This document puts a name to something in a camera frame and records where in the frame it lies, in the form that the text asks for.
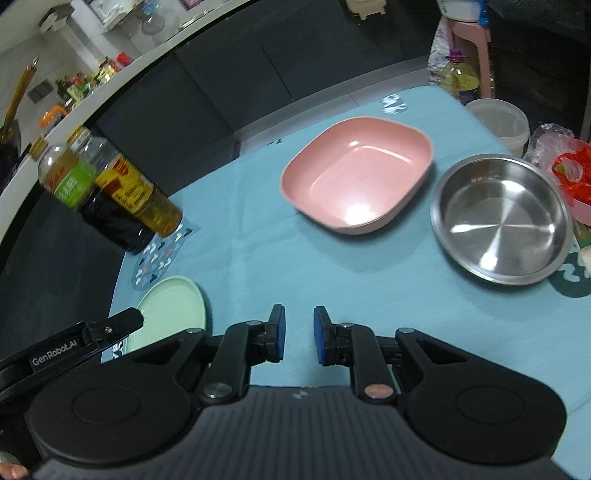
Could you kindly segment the person's hand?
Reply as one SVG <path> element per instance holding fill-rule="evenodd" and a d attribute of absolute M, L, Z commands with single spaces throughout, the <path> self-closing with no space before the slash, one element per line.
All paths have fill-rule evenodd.
<path fill-rule="evenodd" d="M 0 462 L 0 477 L 3 480 L 22 480 L 28 475 L 28 470 L 22 465 Z"/>

